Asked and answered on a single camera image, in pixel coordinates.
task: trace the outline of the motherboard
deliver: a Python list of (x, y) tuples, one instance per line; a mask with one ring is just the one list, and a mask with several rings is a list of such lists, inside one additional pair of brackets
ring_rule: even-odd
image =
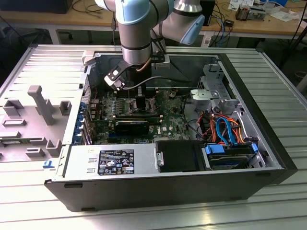
[(183, 96), (176, 90), (156, 90), (143, 107), (138, 97), (119, 97), (108, 92), (91, 103), (93, 144), (154, 143), (158, 140), (189, 140), (182, 109)]

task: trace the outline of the wooden table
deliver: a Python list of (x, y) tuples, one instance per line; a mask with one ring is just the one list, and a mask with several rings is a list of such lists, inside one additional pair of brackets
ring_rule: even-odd
[[(226, 18), (235, 22), (231, 36), (290, 39), (295, 33), (298, 20), (283, 22), (266, 15), (264, 21), (238, 21), (235, 19), (235, 11), (227, 10), (228, 4), (226, 3), (228, 2), (229, 0), (217, 0), (222, 14), (228, 15)], [(305, 1), (299, 3), (288, 2), (286, 7), (304, 7), (305, 3)], [(86, 0), (86, 5), (91, 4), (94, 4), (94, 0)], [(84, 5), (81, 2), (76, 4), (75, 8), (84, 11)], [(91, 8), (91, 10), (97, 9), (100, 8), (98, 6)], [(53, 44), (60, 44), (57, 30), (111, 31), (112, 12), (106, 10), (102, 10), (100, 14), (97, 14), (99, 17), (77, 12), (73, 9), (70, 9), (67, 14), (0, 11), (0, 15), (14, 27), (48, 29)], [(220, 26), (212, 18), (210, 25), (204, 26), (200, 33), (204, 35), (202, 46), (207, 46), (211, 37), (216, 35), (219, 30)]]

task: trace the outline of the warning label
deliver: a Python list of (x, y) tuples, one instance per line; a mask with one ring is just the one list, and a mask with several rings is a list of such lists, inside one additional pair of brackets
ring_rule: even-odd
[(134, 174), (134, 151), (132, 149), (100, 151), (98, 174)]

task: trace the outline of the workbench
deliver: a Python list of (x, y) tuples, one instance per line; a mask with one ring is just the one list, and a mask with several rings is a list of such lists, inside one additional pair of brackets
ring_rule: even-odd
[[(39, 45), (28, 48), (0, 88), (0, 101), (10, 99), (12, 91), (22, 93), (37, 81), (61, 86), (52, 88), (51, 101), (61, 100), (60, 97), (73, 98), (84, 72), (83, 52), (102, 49), (120, 51), (119, 46)], [(44, 161), (0, 163), (1, 229), (306, 228), (307, 100), (267, 55), (255, 49), (168, 47), (167, 51), (226, 54), (299, 171), (280, 185), (261, 189), (248, 200), (70, 212), (44, 187), (45, 179), (56, 173), (55, 169), (43, 169)]]
[[(235, 22), (231, 36), (234, 37), (256, 37), (256, 38), (280, 38), (291, 39), (298, 26), (298, 20), (283, 22), (269, 15), (266, 15), (264, 21), (248, 20), (245, 22), (238, 21), (235, 18), (235, 11), (228, 10), (229, 0), (218, 0), (217, 4), (220, 7), (221, 13)], [(94, 4), (94, 0), (86, 0), (87, 5)], [(298, 3), (290, 2), (286, 7), (304, 7), (305, 1)], [(84, 6), (80, 2), (76, 4), (76, 9), (84, 11)], [(93, 6), (91, 10), (100, 9), (98, 6)], [(67, 14), (52, 14), (52, 13), (36, 13), (36, 12), (8, 12), (0, 11), (0, 15), (7, 20), (12, 26), (20, 28), (36, 28), (49, 30), (52, 43), (60, 44), (58, 30), (86, 30), (86, 31), (112, 31), (111, 20), (113, 13), (102, 10), (99, 17), (92, 16), (86, 13), (77, 12), (70, 9)], [(217, 21), (212, 18), (209, 26), (204, 26), (201, 35), (204, 36), (201, 46), (207, 47), (212, 36), (217, 35), (220, 31), (220, 26)]]

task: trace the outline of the black box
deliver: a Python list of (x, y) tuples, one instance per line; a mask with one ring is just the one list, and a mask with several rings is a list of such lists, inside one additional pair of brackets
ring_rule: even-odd
[(203, 22), (204, 26), (208, 26), (210, 24), (211, 15), (213, 13), (215, 0), (201, 0), (200, 1), (202, 7), (202, 15), (205, 16), (205, 21)]
[(0, 0), (0, 10), (67, 13), (73, 0)]

